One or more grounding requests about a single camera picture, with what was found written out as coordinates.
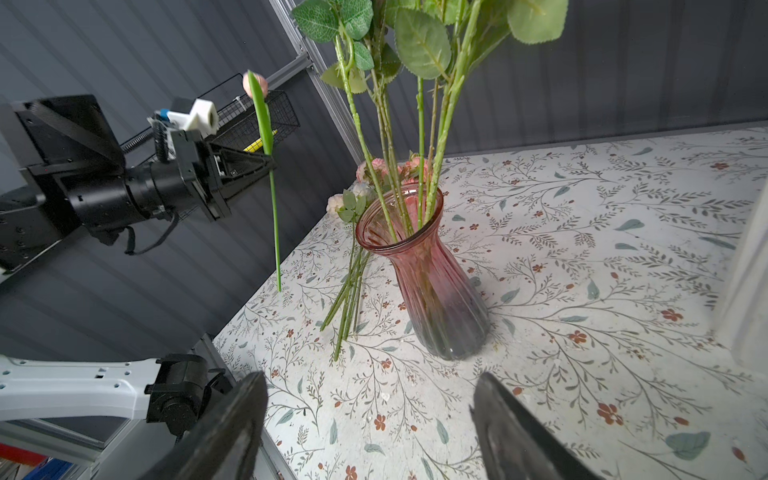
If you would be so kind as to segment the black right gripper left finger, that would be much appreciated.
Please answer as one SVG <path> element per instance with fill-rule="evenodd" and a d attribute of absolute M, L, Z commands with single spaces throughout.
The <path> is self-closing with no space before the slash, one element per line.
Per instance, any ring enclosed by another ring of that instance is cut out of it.
<path fill-rule="evenodd" d="M 268 393 L 262 372 L 244 377 L 144 479 L 250 479 Z"/>

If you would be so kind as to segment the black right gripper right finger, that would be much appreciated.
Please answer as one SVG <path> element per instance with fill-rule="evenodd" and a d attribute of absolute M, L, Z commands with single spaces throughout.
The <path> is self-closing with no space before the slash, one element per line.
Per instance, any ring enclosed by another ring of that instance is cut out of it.
<path fill-rule="evenodd" d="M 488 478 L 597 477 L 489 372 L 477 381 L 470 413 Z"/>

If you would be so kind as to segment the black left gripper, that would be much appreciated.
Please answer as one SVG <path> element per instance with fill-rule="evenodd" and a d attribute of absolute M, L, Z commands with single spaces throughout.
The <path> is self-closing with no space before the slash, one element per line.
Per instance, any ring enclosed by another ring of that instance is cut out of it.
<path fill-rule="evenodd" d="M 151 128 L 136 143 L 148 141 L 154 159 L 125 172 L 128 222 L 169 218 L 195 206 L 211 221 L 229 217 L 228 201 L 276 168 L 269 155 L 207 142 L 197 132 Z"/>

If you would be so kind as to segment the pink tulip bud stem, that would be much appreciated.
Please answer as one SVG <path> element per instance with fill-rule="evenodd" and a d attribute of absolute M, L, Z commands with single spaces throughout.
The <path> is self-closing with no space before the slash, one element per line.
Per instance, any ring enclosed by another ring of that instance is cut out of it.
<path fill-rule="evenodd" d="M 274 132 L 271 124 L 271 116 L 265 100 L 265 91 L 267 90 L 266 80 L 260 76 L 248 70 L 243 75 L 243 89 L 245 93 L 251 98 L 254 106 L 254 111 L 258 121 L 258 128 L 260 133 L 260 140 L 262 142 L 262 150 L 265 155 L 272 157 L 274 146 Z M 276 288 L 278 292 L 282 291 L 282 272 L 281 272 L 281 249 L 280 249 L 280 237 L 279 237 L 279 218 L 278 218 L 278 202 L 276 194 L 276 182 L 274 171 L 269 171 L 269 184 L 271 194 L 271 206 L 272 206 L 272 218 L 273 218 L 273 234 L 274 234 L 274 255 L 275 255 L 275 275 L 276 275 Z"/>

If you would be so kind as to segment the bunch of artificial flowers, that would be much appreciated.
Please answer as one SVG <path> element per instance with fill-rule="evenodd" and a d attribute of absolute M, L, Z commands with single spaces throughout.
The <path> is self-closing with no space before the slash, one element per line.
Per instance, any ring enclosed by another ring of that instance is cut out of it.
<path fill-rule="evenodd" d="M 376 158 L 372 168 L 365 164 L 358 168 L 353 187 L 328 200 L 328 214 L 341 221 L 352 238 L 347 274 L 321 324 L 326 329 L 332 320 L 340 319 L 334 360 L 357 328 L 364 276 L 374 256 L 391 262 L 417 339 L 430 353 L 438 352 L 436 221 L 427 218 L 426 202 L 416 192 L 429 176 L 428 162 L 417 154 L 399 163 L 394 177 L 384 160 Z"/>

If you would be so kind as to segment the pink glass vase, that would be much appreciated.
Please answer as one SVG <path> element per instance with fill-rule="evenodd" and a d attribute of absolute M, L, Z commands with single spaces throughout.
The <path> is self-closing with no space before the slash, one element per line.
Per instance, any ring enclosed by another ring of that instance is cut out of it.
<path fill-rule="evenodd" d="M 445 360 L 459 360 L 480 351 L 491 329 L 484 301 L 467 274 L 439 238 L 443 193 L 421 229 L 416 225 L 417 186 L 401 188 L 409 219 L 396 217 L 392 193 L 374 201 L 355 227 L 357 243 L 388 259 L 395 271 L 415 335 L 427 351 Z"/>

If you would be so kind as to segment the white rose stem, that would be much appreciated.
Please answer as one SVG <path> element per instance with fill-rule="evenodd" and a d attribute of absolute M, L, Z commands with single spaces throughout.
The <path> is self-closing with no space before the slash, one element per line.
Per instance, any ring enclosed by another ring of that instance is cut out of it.
<path fill-rule="evenodd" d="M 418 127 L 417 226 L 427 221 L 426 183 L 429 177 L 426 159 L 425 81 L 447 76 L 452 59 L 448 32 L 443 22 L 424 10 L 421 1 L 403 1 L 394 19 L 395 43 L 403 66 L 417 82 L 416 109 Z"/>

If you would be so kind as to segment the white ribbed ceramic vase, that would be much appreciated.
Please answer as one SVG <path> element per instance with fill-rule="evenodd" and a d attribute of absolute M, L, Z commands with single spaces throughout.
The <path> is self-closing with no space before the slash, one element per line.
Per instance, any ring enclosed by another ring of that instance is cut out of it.
<path fill-rule="evenodd" d="M 734 360 L 767 372 L 767 190 L 755 203 L 715 310 L 714 337 Z"/>

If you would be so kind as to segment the cream pink rose spray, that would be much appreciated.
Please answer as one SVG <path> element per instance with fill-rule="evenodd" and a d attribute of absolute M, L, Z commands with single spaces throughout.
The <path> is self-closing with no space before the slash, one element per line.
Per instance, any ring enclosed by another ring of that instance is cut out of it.
<path fill-rule="evenodd" d="M 461 6 L 453 32 L 455 59 L 443 81 L 432 173 L 426 190 L 428 217 L 437 208 L 437 189 L 447 148 L 449 130 L 465 84 L 474 69 L 505 40 L 538 45 L 559 39 L 568 14 L 567 1 L 468 1 Z"/>

